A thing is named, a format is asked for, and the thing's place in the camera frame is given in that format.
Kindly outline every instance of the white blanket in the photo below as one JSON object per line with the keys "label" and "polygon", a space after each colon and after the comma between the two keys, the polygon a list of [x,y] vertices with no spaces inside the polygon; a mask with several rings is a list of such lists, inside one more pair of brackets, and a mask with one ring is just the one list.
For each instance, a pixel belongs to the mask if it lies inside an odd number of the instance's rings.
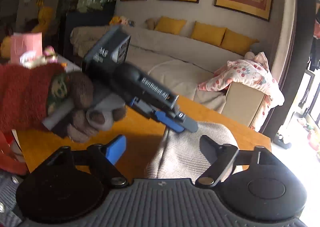
{"label": "white blanket", "polygon": [[229,86],[231,82],[242,83],[266,95],[252,122],[251,128],[255,131],[260,130],[270,109],[284,103],[284,96],[269,71],[264,52],[259,53],[252,60],[228,61],[227,65],[215,71],[212,79],[200,83],[198,87],[203,91],[217,92]]}
{"label": "white blanket", "polygon": [[174,93],[203,104],[209,109],[221,113],[226,104],[223,93],[208,93],[198,89],[199,82],[211,78],[212,73],[193,64],[135,46],[129,47],[126,61],[136,65]]}

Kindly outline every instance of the pink paper bag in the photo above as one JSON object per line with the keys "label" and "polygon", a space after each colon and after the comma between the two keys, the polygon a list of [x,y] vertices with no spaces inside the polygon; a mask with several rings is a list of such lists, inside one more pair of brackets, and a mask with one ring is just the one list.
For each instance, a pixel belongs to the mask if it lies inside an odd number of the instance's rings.
{"label": "pink paper bag", "polygon": [[42,33],[11,36],[11,63],[22,64],[42,56]]}

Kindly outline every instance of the floor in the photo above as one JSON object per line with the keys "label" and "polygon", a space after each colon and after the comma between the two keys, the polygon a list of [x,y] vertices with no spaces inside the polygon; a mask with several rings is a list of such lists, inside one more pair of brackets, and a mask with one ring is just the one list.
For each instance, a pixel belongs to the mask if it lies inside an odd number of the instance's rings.
{"label": "floor", "polygon": [[307,190],[308,198],[300,220],[308,227],[319,227],[320,163],[316,152],[308,144],[308,132],[296,118],[289,123],[288,134],[292,147],[285,150],[272,143],[272,153],[298,177]]}

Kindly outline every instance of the brown knit glove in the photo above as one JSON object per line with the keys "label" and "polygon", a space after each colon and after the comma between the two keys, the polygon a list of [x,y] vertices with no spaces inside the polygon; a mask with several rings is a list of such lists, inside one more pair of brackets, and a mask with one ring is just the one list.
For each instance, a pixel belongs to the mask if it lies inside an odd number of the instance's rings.
{"label": "brown knit glove", "polygon": [[73,99],[76,107],[73,122],[67,127],[69,137],[75,142],[87,142],[99,132],[98,130],[109,130],[114,121],[125,117],[125,107],[107,113],[94,110],[88,114],[88,119],[93,122],[89,124],[85,110],[92,103],[93,85],[89,77],[82,72],[60,74],[53,79],[48,96],[48,114],[51,114],[67,96]]}

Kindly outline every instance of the yellow cushion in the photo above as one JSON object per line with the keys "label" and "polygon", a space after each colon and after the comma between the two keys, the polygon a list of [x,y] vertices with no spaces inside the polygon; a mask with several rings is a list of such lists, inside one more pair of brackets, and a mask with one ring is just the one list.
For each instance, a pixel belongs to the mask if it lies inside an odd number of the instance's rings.
{"label": "yellow cushion", "polygon": [[186,20],[175,20],[168,17],[161,17],[155,30],[163,33],[178,35],[186,24]]}
{"label": "yellow cushion", "polygon": [[220,47],[244,56],[250,50],[250,45],[258,42],[258,39],[253,39],[227,29]]}
{"label": "yellow cushion", "polygon": [[191,38],[215,46],[220,46],[226,29],[227,28],[218,28],[196,22]]}

